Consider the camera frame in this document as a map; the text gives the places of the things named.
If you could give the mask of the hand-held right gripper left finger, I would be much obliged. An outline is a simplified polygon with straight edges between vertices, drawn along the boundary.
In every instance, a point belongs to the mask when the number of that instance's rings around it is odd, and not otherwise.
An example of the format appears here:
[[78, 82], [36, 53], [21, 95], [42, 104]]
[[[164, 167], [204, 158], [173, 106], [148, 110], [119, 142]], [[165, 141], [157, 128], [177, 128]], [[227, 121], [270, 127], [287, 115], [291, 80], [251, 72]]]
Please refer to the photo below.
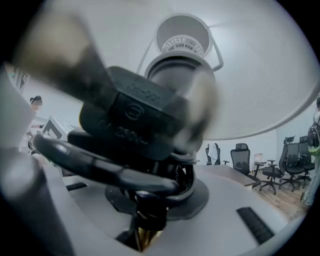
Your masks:
[[135, 204], [119, 189], [89, 183], [71, 183], [66, 189], [95, 227], [118, 242], [140, 250]]

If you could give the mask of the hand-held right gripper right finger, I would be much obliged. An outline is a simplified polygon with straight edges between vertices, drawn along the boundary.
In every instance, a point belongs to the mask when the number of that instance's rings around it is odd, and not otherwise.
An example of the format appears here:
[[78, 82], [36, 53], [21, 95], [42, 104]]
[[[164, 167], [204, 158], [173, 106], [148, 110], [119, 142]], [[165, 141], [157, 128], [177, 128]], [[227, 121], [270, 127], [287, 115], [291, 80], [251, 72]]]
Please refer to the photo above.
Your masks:
[[256, 248], [237, 213], [243, 207], [251, 207], [275, 233], [287, 225], [280, 211], [244, 185], [214, 174], [197, 178], [209, 190], [206, 206], [191, 219], [168, 222], [149, 256], [237, 256]]

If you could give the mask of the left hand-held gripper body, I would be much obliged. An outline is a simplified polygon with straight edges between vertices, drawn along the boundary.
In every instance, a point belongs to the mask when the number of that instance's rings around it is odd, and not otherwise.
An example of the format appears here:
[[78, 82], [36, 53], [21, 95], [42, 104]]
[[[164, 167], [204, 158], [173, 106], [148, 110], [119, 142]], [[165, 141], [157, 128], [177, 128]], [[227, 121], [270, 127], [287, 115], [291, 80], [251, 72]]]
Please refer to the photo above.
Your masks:
[[65, 121], [50, 115], [46, 123], [43, 125], [41, 132], [53, 139], [58, 139], [67, 142], [68, 134], [73, 130], [78, 130], [80, 127], [70, 126]]

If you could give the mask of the white table lamp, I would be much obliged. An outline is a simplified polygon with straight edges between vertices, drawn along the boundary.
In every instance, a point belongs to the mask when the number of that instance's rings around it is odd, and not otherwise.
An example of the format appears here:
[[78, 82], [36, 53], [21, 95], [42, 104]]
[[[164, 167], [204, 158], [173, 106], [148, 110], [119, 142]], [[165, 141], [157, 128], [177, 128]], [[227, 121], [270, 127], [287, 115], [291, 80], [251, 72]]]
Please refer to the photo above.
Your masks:
[[[36, 256], [150, 256], [168, 222], [209, 201], [203, 142], [272, 131], [320, 93], [318, 58], [277, 0], [43, 0], [10, 59], [82, 102], [67, 141], [35, 136], [50, 165], [1, 153], [0, 194]], [[95, 227], [69, 184], [133, 202], [140, 250]], [[300, 224], [275, 233], [251, 207], [236, 212], [257, 242], [240, 255], [274, 254]]]

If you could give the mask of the black mesh office chair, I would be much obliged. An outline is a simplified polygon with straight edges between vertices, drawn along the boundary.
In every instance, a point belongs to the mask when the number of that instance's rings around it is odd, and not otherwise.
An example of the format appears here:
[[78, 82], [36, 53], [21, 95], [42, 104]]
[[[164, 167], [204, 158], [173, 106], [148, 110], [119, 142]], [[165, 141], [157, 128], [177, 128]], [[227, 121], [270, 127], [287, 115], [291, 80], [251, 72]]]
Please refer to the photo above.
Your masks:
[[284, 161], [284, 171], [289, 174], [290, 178], [281, 178], [282, 185], [290, 184], [292, 192], [295, 190], [295, 184], [304, 189], [306, 181], [311, 181], [310, 171], [315, 169], [315, 163], [312, 162], [312, 156], [309, 153], [308, 137], [302, 136], [297, 143], [287, 144], [287, 153]]
[[232, 167], [241, 174], [250, 174], [251, 151], [246, 143], [237, 143], [235, 149], [230, 151]]
[[219, 145], [217, 143], [216, 144], [216, 147], [217, 147], [217, 153], [218, 153], [218, 159], [216, 162], [212, 162], [212, 158], [211, 158], [211, 146], [212, 144], [208, 144], [207, 147], [205, 148], [205, 153], [206, 153], [206, 156], [207, 156], [207, 165], [220, 165], [221, 164], [221, 150], [219, 148]]
[[267, 176], [267, 180], [261, 181], [264, 184], [260, 186], [260, 192], [262, 191], [262, 188], [270, 186], [273, 189], [273, 194], [277, 194], [275, 185], [278, 185], [280, 187], [281, 184], [279, 182], [276, 182], [276, 179], [281, 179], [285, 175], [285, 165], [287, 161], [288, 148], [289, 145], [294, 141], [294, 139], [295, 136], [286, 137], [284, 139], [282, 153], [278, 164], [274, 163], [274, 160], [267, 160], [268, 166], [262, 169], [262, 174]]

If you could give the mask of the black backpack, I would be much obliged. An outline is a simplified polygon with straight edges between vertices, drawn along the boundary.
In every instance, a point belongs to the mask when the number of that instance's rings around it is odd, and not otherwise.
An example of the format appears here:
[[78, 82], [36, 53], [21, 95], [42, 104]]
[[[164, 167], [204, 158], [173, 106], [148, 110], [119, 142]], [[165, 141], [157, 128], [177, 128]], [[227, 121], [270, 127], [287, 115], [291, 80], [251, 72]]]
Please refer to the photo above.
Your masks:
[[316, 122], [308, 130], [308, 146], [318, 148], [320, 146], [320, 125]]

